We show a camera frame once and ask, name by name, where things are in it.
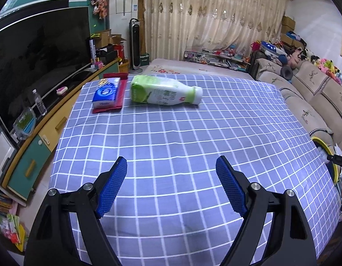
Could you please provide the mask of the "beige sofa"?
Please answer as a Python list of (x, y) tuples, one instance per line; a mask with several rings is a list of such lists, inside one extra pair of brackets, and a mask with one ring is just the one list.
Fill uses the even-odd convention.
[(250, 74), (260, 82), (274, 85), (289, 110), (310, 137), (320, 138), (334, 150), (342, 151), (342, 86), (309, 61), (300, 62), (291, 80), (282, 67), (264, 58), (250, 66)]

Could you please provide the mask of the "yellow rimmed blue trash bin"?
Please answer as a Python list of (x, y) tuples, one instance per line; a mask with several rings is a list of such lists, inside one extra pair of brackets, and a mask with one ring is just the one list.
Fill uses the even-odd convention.
[(312, 136), (311, 139), (324, 160), (333, 183), (337, 184), (340, 176), (340, 166), (333, 162), (334, 151), (322, 139), (316, 136)]

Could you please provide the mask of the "cream curtain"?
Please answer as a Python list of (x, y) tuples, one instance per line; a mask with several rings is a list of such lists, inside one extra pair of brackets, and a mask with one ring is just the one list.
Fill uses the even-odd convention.
[(146, 52), (181, 60), (188, 47), (234, 45), (249, 53), (257, 40), (275, 40), (289, 0), (142, 0)]

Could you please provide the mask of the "blue tissue packet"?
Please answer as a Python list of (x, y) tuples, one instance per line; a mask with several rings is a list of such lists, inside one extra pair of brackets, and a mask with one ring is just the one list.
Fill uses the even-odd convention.
[(94, 109), (105, 109), (116, 104), (120, 78), (103, 78), (99, 80), (98, 88), (92, 99)]

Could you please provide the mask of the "green white milk bottle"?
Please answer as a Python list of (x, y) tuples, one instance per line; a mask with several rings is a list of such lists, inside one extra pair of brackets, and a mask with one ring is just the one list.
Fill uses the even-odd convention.
[(136, 75), (131, 81), (131, 99), (135, 103), (174, 106), (202, 101), (203, 89), (171, 78)]

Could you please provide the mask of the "green yellow tv cabinet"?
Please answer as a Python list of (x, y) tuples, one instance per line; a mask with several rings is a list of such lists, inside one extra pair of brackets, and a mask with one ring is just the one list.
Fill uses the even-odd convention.
[(120, 60), (120, 58), (114, 59), (92, 73), (75, 88), (63, 94), (51, 110), (39, 120), (32, 135), (24, 141), (10, 162), (0, 184), (20, 205), (25, 207), (30, 193), (34, 191), (35, 181), (56, 149), (72, 107), (83, 86), (88, 82), (99, 80), (105, 73), (118, 72)]

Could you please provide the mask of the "black television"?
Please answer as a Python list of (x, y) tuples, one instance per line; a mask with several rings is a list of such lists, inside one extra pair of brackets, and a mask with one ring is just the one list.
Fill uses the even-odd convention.
[(87, 7), (51, 10), (0, 30), (0, 122), (8, 132), (32, 91), (45, 96), (91, 62)]

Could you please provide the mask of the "low toy shelf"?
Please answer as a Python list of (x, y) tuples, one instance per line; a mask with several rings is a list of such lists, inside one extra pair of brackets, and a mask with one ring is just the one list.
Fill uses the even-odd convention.
[(232, 55), (224, 54), (222, 51), (208, 51), (205, 49), (199, 50), (192, 48), (184, 51), (183, 61), (242, 72), (246, 72), (247, 66), (250, 65), (245, 59), (239, 59)]

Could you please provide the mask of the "purple checked tablecloth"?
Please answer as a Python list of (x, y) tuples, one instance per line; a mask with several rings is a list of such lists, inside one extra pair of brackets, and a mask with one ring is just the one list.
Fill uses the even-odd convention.
[(292, 189), (321, 253), (339, 221), (339, 199), (309, 134), (270, 84), (178, 74), (203, 89), (199, 105), (135, 104), (92, 112), (86, 84), (56, 148), (50, 186), (77, 190), (118, 157), (127, 174), (101, 224), (123, 265), (218, 265), (242, 219), (216, 174), (225, 156), (269, 191)]

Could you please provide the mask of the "floral white mat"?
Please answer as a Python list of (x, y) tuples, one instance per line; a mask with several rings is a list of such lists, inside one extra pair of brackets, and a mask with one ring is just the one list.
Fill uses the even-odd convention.
[(234, 71), (211, 65), (175, 61), (168, 59), (154, 59), (142, 72), (143, 74), (202, 74), (228, 76), (232, 78), (254, 80), (248, 73)]

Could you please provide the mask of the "white tower air conditioner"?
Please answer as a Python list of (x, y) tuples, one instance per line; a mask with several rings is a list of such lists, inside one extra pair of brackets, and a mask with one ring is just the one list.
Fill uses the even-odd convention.
[(120, 35), (120, 43), (124, 46), (125, 59), (130, 61), (129, 22), (137, 18), (138, 0), (109, 0), (108, 25), (111, 34)]

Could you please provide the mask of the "clear water bottle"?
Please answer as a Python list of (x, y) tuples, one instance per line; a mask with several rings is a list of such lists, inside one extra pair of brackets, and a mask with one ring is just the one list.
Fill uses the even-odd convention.
[(47, 114), (47, 108), (42, 100), (42, 97), (38, 94), (36, 89), (32, 90), (32, 94), (34, 96), (35, 104), (37, 105), (37, 108), (42, 116), (45, 116)]

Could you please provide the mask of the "black tower fan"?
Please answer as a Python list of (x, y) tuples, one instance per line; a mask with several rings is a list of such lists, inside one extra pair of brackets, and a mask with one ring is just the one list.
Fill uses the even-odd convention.
[(130, 34), (130, 72), (139, 74), (142, 72), (140, 67), (140, 22), (136, 18), (132, 18), (129, 22)]

